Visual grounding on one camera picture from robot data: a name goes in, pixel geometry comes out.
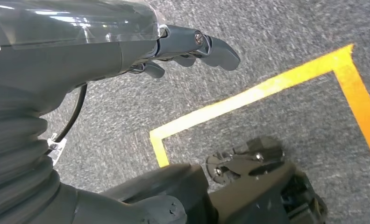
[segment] black plastic part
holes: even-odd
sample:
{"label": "black plastic part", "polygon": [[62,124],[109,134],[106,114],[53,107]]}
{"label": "black plastic part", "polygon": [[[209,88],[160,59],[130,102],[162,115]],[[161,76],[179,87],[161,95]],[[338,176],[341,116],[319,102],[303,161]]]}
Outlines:
{"label": "black plastic part", "polygon": [[196,51],[202,47],[195,41],[196,33],[201,34],[201,32],[196,29],[168,25],[167,30],[167,37],[159,39],[160,49],[156,58],[173,58]]}
{"label": "black plastic part", "polygon": [[223,40],[210,37],[211,53],[208,57],[201,60],[209,66],[220,66],[225,70],[233,71],[240,64],[240,57],[237,53]]}
{"label": "black plastic part", "polygon": [[154,62],[147,62],[145,66],[145,73],[152,78],[161,78],[165,74],[165,70]]}
{"label": "black plastic part", "polygon": [[245,161],[239,179],[210,194],[219,224],[325,222],[326,205],[292,163]]}
{"label": "black plastic part", "polygon": [[207,194],[208,183],[200,166],[170,165],[114,187],[102,195],[126,203],[156,196],[176,197],[187,213],[187,223],[215,223],[217,213]]}

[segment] gray carpet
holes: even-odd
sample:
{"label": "gray carpet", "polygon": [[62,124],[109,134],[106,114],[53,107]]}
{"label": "gray carpet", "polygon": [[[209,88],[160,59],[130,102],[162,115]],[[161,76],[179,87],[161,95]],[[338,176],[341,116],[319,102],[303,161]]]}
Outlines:
{"label": "gray carpet", "polygon": [[[355,43],[370,93],[370,0],[152,0],[168,23],[199,28],[237,50],[225,72],[166,63],[166,75],[126,74],[92,83],[56,168],[64,183],[101,192],[158,167],[149,131],[283,71]],[[47,115],[57,132],[76,94]],[[370,150],[333,74],[284,90],[165,139],[171,163],[206,156],[258,135],[283,141],[329,207],[328,224],[370,224]]]}

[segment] black cable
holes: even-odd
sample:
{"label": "black cable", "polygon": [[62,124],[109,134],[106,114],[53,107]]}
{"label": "black cable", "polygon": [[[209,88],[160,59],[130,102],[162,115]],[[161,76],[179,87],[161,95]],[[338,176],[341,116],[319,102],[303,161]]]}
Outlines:
{"label": "black cable", "polygon": [[[85,97],[86,97],[86,92],[87,92],[87,84],[83,85],[80,88],[78,100],[77,100],[75,108],[72,112],[72,116],[71,116],[70,120],[68,121],[67,125],[62,130],[62,132],[60,134],[58,134],[55,139],[53,139],[54,142],[57,142],[57,143],[61,142],[64,139],[64,137],[68,134],[68,132],[71,130],[72,126],[74,125],[74,123],[76,121],[76,119],[78,119],[80,111],[82,110],[83,102],[85,101]],[[45,155],[48,155],[49,153],[51,153],[50,149],[45,153]]]}

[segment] yellow tape line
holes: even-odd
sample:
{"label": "yellow tape line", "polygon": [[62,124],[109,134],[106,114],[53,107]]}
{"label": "yellow tape line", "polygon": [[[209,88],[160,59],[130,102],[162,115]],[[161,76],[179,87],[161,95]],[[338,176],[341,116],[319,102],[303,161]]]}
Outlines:
{"label": "yellow tape line", "polygon": [[353,44],[266,80],[240,94],[193,111],[150,132],[160,167],[169,165],[163,139],[284,89],[334,71],[370,147],[370,96],[351,58]]}

